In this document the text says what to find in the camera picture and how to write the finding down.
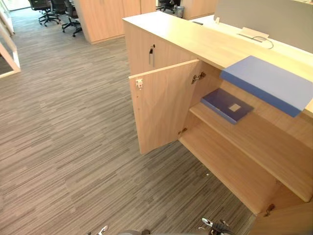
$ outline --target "blue book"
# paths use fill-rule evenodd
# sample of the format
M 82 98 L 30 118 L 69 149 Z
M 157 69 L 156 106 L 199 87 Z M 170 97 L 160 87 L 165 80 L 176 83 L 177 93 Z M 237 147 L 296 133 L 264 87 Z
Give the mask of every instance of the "blue book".
M 249 56 L 220 77 L 295 117 L 313 98 L 313 83 L 264 60 Z
M 252 106 L 220 88 L 207 94 L 201 102 L 232 124 L 253 110 Z

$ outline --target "cabinet door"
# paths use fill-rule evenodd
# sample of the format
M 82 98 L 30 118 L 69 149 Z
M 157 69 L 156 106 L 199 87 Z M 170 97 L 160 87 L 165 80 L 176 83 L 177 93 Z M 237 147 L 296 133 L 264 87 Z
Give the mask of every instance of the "cabinet door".
M 124 17 L 140 15 L 140 0 L 123 0 Z
M 258 215 L 249 235 L 311 234 L 313 231 L 313 203 L 273 210 L 270 216 Z
M 102 0 L 103 1 L 103 26 L 107 36 L 111 38 L 124 33 L 122 18 L 124 17 L 124 8 L 122 0 Z
M 194 55 L 131 23 L 124 22 L 124 28 L 131 75 L 196 59 Z
M 128 22 L 124 22 L 124 30 L 131 75 L 154 70 L 154 55 L 149 52 L 155 37 Z
M 201 62 L 192 60 L 129 77 L 141 153 L 178 139 L 200 69 Z
M 156 11 L 156 0 L 141 0 L 141 13 Z
M 103 0 L 76 0 L 77 10 L 85 38 L 90 42 L 101 40 L 105 37 L 103 28 Z

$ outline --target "door hinge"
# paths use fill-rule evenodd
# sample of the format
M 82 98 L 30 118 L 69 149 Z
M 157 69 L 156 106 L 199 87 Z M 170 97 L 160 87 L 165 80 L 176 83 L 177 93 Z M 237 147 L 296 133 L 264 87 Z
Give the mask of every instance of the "door hinge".
M 205 78 L 206 74 L 204 72 L 201 72 L 199 76 L 194 75 L 194 77 L 192 78 L 192 82 L 191 84 L 194 84 L 196 81 L 199 81 L 203 78 Z
M 270 212 L 271 212 L 272 210 L 274 210 L 274 209 L 275 209 L 275 205 L 274 205 L 274 204 L 270 204 L 270 205 L 268 206 L 267 210 L 266 210 L 266 213 L 265 213 L 264 217 L 270 216 Z
M 142 87 L 143 87 L 143 81 L 142 81 L 142 79 L 137 79 L 137 80 L 136 80 L 136 86 L 139 88 L 139 90 L 142 89 Z
M 178 134 L 180 135 L 180 134 L 184 133 L 186 130 L 188 130 L 188 129 L 185 127 L 184 129 L 182 129 L 181 131 L 179 131 Z

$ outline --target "office chair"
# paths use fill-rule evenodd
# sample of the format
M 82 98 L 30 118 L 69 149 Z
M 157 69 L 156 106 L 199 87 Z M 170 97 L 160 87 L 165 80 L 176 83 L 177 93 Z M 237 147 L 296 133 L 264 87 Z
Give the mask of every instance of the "office chair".
M 78 15 L 76 12 L 75 7 L 70 3 L 69 0 L 65 0 L 64 4 L 66 6 L 66 11 L 65 13 L 68 15 L 68 20 L 69 23 L 65 23 L 62 25 L 62 30 L 65 33 L 65 29 L 67 27 L 73 26 L 76 28 L 75 32 L 73 33 L 73 37 L 76 37 L 76 33 L 83 31 L 83 29 L 81 27 L 78 27 L 78 25 L 80 25 L 79 22 L 73 22 L 72 19 L 78 19 Z
M 34 11 L 42 11 L 44 13 L 43 16 L 40 16 L 38 18 L 38 21 L 40 24 L 43 24 L 47 27 L 46 23 L 55 21 L 57 24 L 59 24 L 58 17 L 56 17 L 55 14 L 50 13 L 50 4 L 47 0 L 28 0 L 31 6 L 31 9 Z
M 51 0 L 53 13 L 56 15 L 59 21 L 59 15 L 64 15 L 66 11 L 66 6 L 64 0 Z
M 175 2 L 173 0 L 159 0 L 159 2 L 161 3 L 161 7 L 157 8 L 157 10 L 162 10 L 164 12 L 166 9 L 169 9 L 175 14 Z

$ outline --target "gray carpet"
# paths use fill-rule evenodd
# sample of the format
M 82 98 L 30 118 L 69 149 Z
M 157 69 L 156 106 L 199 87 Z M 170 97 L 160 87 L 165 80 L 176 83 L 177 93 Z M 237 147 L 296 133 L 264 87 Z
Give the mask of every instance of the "gray carpet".
M 188 233 L 203 216 L 247 233 L 252 213 L 178 141 L 140 155 L 124 38 L 92 46 L 30 9 L 12 16 L 22 72 L 0 79 L 1 235 Z

